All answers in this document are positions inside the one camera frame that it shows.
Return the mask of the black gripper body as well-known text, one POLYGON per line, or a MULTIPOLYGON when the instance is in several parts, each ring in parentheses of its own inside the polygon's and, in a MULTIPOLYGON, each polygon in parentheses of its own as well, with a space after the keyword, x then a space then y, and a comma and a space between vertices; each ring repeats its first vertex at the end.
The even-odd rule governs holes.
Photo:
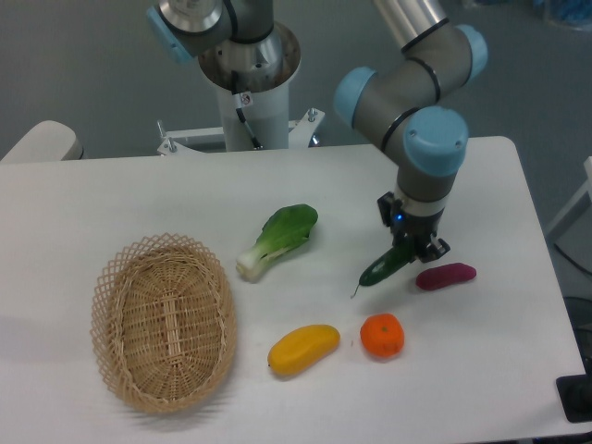
POLYGON ((391 228, 393 238, 398 233, 406 233, 410 235, 412 237, 414 251, 417 241, 423 239, 430 240, 431 238, 438 239, 438 225, 443 214, 442 210, 429 216, 413 215, 406 211, 403 208, 403 205, 401 210, 404 214, 404 219, 399 225, 391 228))

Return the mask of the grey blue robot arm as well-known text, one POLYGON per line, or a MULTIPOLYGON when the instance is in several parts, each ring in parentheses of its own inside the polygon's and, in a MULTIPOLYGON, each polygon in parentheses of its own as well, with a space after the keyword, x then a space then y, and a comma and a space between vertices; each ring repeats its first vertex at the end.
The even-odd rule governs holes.
MULTIPOLYGON (((395 245, 437 260, 449 250, 438 223, 463 163, 468 129, 439 100, 478 75, 487 45, 469 26, 452 26, 437 1, 378 1, 376 9, 403 55, 381 75, 356 68, 334 95, 339 117, 398 168, 396 187, 378 202, 395 245)), ((301 64, 300 46, 269 1, 160 1, 147 11, 170 56, 196 62, 215 88, 230 151, 284 149, 288 87, 301 64)))

